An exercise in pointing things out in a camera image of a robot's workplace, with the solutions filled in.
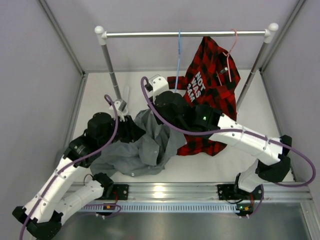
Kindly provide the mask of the grey button shirt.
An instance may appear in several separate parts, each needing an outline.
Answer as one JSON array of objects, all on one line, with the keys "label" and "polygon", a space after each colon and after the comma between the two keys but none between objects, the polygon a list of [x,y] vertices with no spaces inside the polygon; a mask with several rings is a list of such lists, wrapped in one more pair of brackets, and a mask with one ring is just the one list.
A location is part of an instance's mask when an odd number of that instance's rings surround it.
[{"label": "grey button shirt", "polygon": [[91,164],[92,174],[104,173],[109,177],[116,172],[130,177],[156,175],[187,143],[183,133],[167,125],[159,125],[150,109],[141,110],[134,123],[145,134],[135,142],[117,141],[106,147]]}]

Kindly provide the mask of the blue wire hanger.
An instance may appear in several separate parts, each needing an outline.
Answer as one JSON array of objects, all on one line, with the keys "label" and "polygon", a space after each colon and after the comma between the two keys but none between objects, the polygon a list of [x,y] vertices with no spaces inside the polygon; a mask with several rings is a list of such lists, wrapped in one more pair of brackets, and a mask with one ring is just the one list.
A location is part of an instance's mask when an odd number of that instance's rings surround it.
[{"label": "blue wire hanger", "polygon": [[183,51],[183,47],[182,47],[182,37],[181,37],[181,29],[180,29],[178,32],[178,62],[177,62],[177,69],[176,69],[174,93],[176,93],[178,90],[182,51]]}]

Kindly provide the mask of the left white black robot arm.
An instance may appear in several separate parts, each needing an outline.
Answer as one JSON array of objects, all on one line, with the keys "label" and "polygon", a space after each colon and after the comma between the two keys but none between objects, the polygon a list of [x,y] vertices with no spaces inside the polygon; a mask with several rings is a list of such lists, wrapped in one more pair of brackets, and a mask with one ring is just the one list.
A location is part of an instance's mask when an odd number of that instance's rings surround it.
[{"label": "left white black robot arm", "polygon": [[94,114],[83,134],[69,143],[42,189],[27,204],[17,206],[12,215],[36,239],[51,240],[81,208],[96,199],[109,199],[114,193],[114,182],[100,172],[81,189],[64,197],[74,181],[109,144],[115,141],[134,143],[145,133],[131,116],[121,119],[105,112]]}]

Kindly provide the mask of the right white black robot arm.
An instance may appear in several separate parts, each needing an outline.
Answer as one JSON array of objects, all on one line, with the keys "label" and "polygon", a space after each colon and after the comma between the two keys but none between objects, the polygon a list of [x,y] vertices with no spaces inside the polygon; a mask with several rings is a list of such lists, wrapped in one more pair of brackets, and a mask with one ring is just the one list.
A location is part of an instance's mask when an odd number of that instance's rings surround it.
[{"label": "right white black robot arm", "polygon": [[157,95],[152,105],[160,122],[167,121],[176,130],[191,132],[194,137],[223,143],[256,157],[247,170],[236,176],[232,192],[239,199],[263,183],[281,183],[290,170],[291,159],[286,148],[292,144],[290,136],[269,138],[208,104],[190,106],[180,94],[169,90]]}]

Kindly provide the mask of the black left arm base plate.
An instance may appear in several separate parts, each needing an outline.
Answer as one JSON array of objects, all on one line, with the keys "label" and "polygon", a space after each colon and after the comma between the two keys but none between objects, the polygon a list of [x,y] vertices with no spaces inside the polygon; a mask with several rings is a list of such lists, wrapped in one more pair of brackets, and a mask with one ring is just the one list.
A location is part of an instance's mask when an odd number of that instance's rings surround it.
[{"label": "black left arm base plate", "polygon": [[110,194],[107,196],[107,200],[111,201],[126,201],[129,196],[128,184],[114,184]]}]

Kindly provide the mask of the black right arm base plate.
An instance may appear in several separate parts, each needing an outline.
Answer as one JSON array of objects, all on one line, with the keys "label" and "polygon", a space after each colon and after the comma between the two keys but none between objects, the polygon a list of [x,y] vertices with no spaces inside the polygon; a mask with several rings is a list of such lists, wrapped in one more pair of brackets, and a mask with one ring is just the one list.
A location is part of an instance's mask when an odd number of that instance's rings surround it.
[{"label": "black right arm base plate", "polygon": [[218,184],[217,193],[219,199],[225,201],[240,201],[251,199],[251,193],[239,189],[235,184]]}]

